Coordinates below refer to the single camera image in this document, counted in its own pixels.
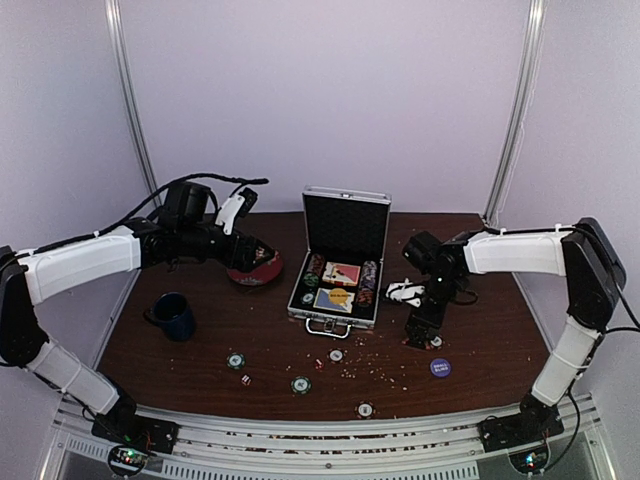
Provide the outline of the aluminium poker case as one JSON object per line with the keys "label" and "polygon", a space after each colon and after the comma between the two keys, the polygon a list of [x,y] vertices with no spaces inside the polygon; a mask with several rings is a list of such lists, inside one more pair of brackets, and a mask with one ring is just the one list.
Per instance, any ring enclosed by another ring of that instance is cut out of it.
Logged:
{"label": "aluminium poker case", "polygon": [[[307,333],[345,339],[354,329],[374,328],[379,309],[384,256],[388,232],[391,196],[386,193],[307,186],[302,193],[306,231],[306,254],[287,305],[293,319],[304,323]],[[307,291],[302,279],[312,254],[327,262],[358,265],[377,263],[373,303],[367,308],[356,305],[358,284],[337,286],[322,281]],[[350,314],[317,309],[313,306],[320,288],[343,288],[355,294]]]}

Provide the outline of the purple small blind button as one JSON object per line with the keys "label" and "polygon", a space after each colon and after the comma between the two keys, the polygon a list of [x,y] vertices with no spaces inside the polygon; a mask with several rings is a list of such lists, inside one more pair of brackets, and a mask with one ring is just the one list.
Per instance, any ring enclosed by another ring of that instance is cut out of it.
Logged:
{"label": "purple small blind button", "polygon": [[444,358],[436,358],[432,360],[429,367],[431,374],[437,378],[446,378],[452,372],[451,364]]}

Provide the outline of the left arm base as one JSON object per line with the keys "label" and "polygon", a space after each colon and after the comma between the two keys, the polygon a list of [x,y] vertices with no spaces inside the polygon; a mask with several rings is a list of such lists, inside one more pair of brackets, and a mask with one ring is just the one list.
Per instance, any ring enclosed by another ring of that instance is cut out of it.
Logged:
{"label": "left arm base", "polygon": [[141,473],[158,453],[171,454],[177,440],[179,425],[136,413],[132,400],[118,400],[106,414],[96,413],[88,407],[83,417],[92,422],[93,436],[114,443],[107,453],[107,466],[122,479]]}

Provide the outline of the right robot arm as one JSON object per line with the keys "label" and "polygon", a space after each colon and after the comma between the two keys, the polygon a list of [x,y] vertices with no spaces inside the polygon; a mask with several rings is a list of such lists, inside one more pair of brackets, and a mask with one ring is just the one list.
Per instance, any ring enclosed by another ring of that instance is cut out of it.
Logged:
{"label": "right robot arm", "polygon": [[617,307],[626,302],[625,268],[592,217],[549,228],[486,227],[446,241],[421,232],[408,240],[402,254],[427,278],[405,325],[408,344],[419,349],[439,335],[448,306],[473,275],[555,277],[564,287],[563,324],[512,423],[513,433],[526,442],[550,426],[550,411],[588,367]]}

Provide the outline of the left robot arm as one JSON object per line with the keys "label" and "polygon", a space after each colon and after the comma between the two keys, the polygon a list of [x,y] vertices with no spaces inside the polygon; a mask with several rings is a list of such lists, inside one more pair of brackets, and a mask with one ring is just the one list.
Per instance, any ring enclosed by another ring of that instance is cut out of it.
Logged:
{"label": "left robot arm", "polygon": [[215,260],[251,272],[272,256],[257,238],[215,223],[169,229],[136,218],[110,233],[44,250],[1,253],[1,360],[51,383],[90,410],[106,414],[106,429],[123,444],[144,433],[126,395],[86,361],[111,321],[107,305],[143,269],[183,260]]}

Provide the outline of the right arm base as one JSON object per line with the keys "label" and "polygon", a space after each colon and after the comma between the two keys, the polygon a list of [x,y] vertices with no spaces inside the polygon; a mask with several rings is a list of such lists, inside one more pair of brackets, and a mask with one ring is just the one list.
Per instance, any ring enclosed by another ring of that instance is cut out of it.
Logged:
{"label": "right arm base", "polygon": [[478,432],[486,453],[514,449],[511,466],[518,473],[536,475],[551,465],[548,440],[562,434],[564,425],[556,405],[548,406],[528,393],[516,414],[489,415],[478,424]]}

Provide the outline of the red card deck box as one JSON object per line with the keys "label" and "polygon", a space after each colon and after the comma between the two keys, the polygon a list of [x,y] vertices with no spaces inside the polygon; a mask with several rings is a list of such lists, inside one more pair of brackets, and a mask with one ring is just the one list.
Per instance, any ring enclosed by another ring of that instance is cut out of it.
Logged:
{"label": "red card deck box", "polygon": [[339,262],[327,262],[322,281],[337,286],[354,287],[358,284],[361,267]]}

